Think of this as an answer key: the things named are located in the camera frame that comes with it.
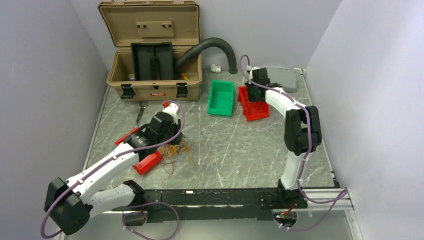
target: tangled wires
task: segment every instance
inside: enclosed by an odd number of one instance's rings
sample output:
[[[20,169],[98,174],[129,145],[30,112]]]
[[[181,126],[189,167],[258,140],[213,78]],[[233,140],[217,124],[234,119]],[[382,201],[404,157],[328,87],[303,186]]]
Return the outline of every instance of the tangled wires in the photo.
[[[178,161],[180,158],[180,154],[183,152],[190,152],[189,156],[189,162],[193,161],[193,153],[192,153],[192,147],[189,144],[190,140],[185,135],[182,136],[181,142],[178,145],[164,145],[159,149],[160,154],[162,154],[162,161],[160,164],[162,164],[163,170],[169,174],[169,177],[166,179],[169,179],[172,174],[174,173],[174,163]],[[165,166],[171,165],[172,170],[171,172],[167,171]]]

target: black flexible hose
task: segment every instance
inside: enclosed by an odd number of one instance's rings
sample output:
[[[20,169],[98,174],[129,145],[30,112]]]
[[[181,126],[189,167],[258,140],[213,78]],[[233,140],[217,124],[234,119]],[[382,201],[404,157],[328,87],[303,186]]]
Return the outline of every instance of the black flexible hose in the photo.
[[[228,72],[230,74],[236,74],[237,73],[236,54],[234,53],[234,50],[231,47],[231,45],[219,37],[209,37],[202,40],[197,45],[194,45],[192,48],[186,51],[180,59],[178,59],[175,62],[175,70],[179,71],[184,66],[184,64],[186,64],[189,60],[198,56],[203,50],[210,47],[217,47],[217,48],[220,48],[222,51],[224,51],[226,58],[228,59],[228,66],[229,66]]]

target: toolbox label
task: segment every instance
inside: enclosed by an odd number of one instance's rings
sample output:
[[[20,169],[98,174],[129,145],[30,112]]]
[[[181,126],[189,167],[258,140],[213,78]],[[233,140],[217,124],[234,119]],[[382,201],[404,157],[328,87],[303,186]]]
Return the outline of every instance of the toolbox label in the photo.
[[[152,92],[152,93],[150,93],[150,95],[153,96],[153,97],[157,97],[157,96],[165,96],[166,93],[164,93],[164,92]]]

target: toolbox latch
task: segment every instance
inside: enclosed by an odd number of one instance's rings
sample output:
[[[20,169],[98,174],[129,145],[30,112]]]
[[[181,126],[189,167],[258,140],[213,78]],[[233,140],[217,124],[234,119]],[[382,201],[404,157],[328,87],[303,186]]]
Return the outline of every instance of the toolbox latch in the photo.
[[[177,98],[187,98],[189,94],[189,88],[187,87],[186,82],[180,82],[176,84],[176,97]]]
[[[136,95],[136,92],[134,91],[133,86],[131,86],[131,84],[121,84],[120,87],[123,91],[120,99],[132,99],[134,95]]]

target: toolbox lid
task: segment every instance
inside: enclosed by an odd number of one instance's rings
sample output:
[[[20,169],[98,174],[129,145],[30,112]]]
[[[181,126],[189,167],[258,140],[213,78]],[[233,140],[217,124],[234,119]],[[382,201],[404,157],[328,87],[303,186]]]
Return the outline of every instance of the toolbox lid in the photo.
[[[200,42],[199,5],[195,1],[103,1],[98,10],[116,47],[131,43]]]

